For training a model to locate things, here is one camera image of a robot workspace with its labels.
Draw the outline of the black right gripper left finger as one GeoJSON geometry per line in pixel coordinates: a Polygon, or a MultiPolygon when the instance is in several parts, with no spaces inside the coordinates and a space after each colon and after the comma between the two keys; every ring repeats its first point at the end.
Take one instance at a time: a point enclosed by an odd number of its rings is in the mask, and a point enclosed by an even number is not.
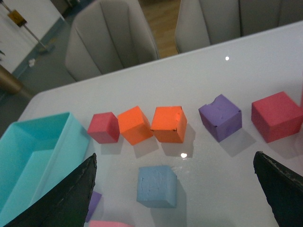
{"type": "Polygon", "coordinates": [[[94,153],[7,227],[82,227],[95,186],[94,153]]]}

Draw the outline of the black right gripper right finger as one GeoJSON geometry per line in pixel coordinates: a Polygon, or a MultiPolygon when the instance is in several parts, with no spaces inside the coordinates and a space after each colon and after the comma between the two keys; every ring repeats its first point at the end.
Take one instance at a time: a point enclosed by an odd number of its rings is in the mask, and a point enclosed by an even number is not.
{"type": "Polygon", "coordinates": [[[303,225],[303,177],[265,153],[256,152],[253,166],[280,227],[303,225]]]}

